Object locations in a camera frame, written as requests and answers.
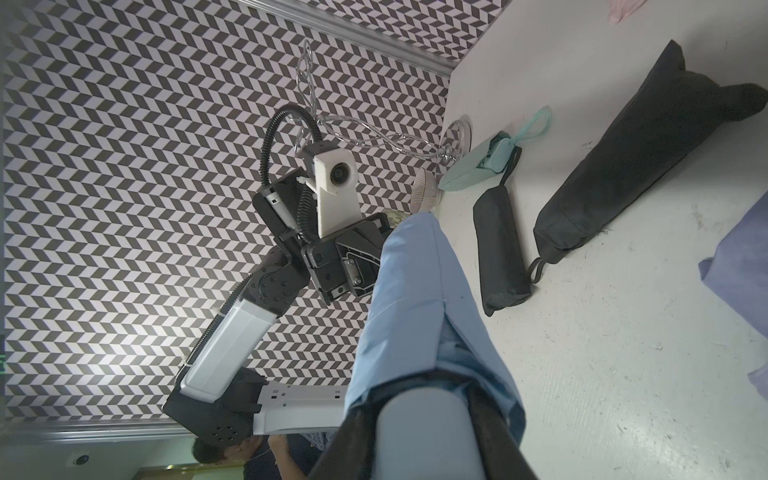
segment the mint green object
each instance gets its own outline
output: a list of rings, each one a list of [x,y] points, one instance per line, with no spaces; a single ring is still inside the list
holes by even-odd
[[[543,122],[539,132],[531,133],[534,124]],[[511,137],[504,131],[486,139],[480,145],[472,148],[469,153],[459,159],[442,176],[438,188],[445,191],[464,190],[483,180],[494,177],[504,171],[515,145],[521,141],[531,140],[547,133],[552,122],[552,111],[544,107],[537,111],[523,128]]]

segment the bag handle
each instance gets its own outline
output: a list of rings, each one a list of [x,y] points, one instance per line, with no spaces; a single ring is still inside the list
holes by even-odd
[[[512,153],[509,154],[509,160],[507,160],[507,166],[504,169],[504,175],[502,175],[502,181],[498,183],[499,185],[504,185],[507,183],[507,179],[510,175],[512,175],[512,171],[515,169],[515,167],[518,166],[522,152],[523,149],[517,145],[515,145],[515,148],[512,149]]]
[[[525,271],[525,278],[530,283],[538,283],[539,280],[541,280],[541,273],[544,270],[544,265],[547,262],[545,262],[541,257],[537,258],[533,262],[531,262],[531,266],[528,267],[528,270]]]
[[[528,133],[529,130],[531,130],[531,127],[534,126],[539,121],[544,122],[544,126],[541,127],[541,130],[536,133]],[[549,107],[542,107],[533,114],[533,117],[531,117],[531,120],[528,121],[525,125],[523,125],[523,128],[520,129],[520,131],[515,134],[514,137],[511,138],[512,143],[517,144],[518,142],[521,142],[523,140],[531,140],[533,138],[537,138],[542,136],[543,134],[547,133],[547,130],[549,130],[549,126],[552,124],[552,109]]]

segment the black stuff sack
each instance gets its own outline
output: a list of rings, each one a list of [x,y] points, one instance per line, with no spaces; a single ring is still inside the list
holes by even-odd
[[[478,238],[480,296],[485,315],[523,303],[531,296],[531,285],[525,276],[518,229],[504,186],[520,160],[522,150],[515,146],[501,183],[480,196],[472,214]]]
[[[670,41],[645,81],[538,215],[533,230],[545,263],[587,243],[664,173],[728,121],[763,110],[768,91],[755,84],[721,87],[686,71],[683,51]]]

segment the person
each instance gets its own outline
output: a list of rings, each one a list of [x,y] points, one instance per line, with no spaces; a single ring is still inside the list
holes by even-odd
[[[432,214],[383,245],[344,404],[313,480],[536,479],[515,381]]]
[[[306,476],[323,453],[325,444],[318,435],[256,435],[238,445],[216,447],[195,439],[192,455],[204,464],[242,461],[244,480],[306,480]]]

